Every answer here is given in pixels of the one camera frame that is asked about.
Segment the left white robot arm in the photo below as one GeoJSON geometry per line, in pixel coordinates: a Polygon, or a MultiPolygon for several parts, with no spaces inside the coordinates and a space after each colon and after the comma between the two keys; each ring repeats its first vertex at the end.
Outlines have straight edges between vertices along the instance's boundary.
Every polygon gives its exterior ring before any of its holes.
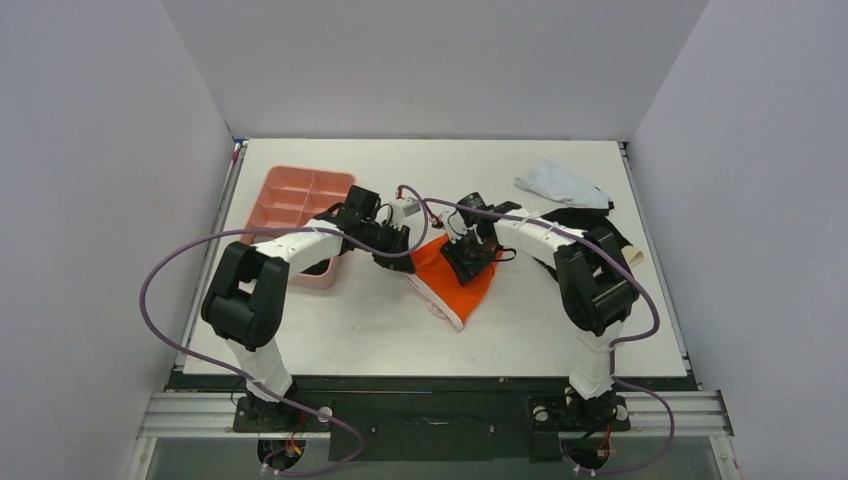
{"type": "Polygon", "coordinates": [[[235,354],[248,375],[247,411],[272,429],[298,421],[296,384],[275,336],[289,282],[324,261],[360,249],[381,268],[412,274],[410,228],[422,210],[419,195],[382,204],[371,190],[352,186],[346,198],[305,225],[253,245],[225,249],[201,306],[201,317],[235,354]]]}

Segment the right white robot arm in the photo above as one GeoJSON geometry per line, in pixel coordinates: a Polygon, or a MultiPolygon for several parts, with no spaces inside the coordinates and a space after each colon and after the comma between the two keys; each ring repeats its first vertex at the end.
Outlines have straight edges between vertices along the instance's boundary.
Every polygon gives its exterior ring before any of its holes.
{"type": "Polygon", "coordinates": [[[458,282],[468,285],[508,251],[523,252],[554,271],[563,310],[578,331],[564,413],[579,429],[623,422],[628,413],[614,392],[612,341],[639,297],[630,269],[608,229],[569,230],[534,217],[519,204],[486,204],[479,193],[462,198],[441,222],[441,248],[458,282]]]}

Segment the orange underwear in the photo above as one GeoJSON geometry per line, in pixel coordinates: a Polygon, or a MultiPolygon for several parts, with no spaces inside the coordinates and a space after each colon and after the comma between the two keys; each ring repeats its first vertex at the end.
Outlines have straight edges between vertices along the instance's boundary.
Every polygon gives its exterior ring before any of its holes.
{"type": "Polygon", "coordinates": [[[481,274],[461,285],[441,253],[441,247],[447,242],[448,237],[442,235],[416,249],[410,255],[415,273],[408,275],[407,280],[433,315],[461,332],[489,291],[496,266],[485,267],[481,274]]]}

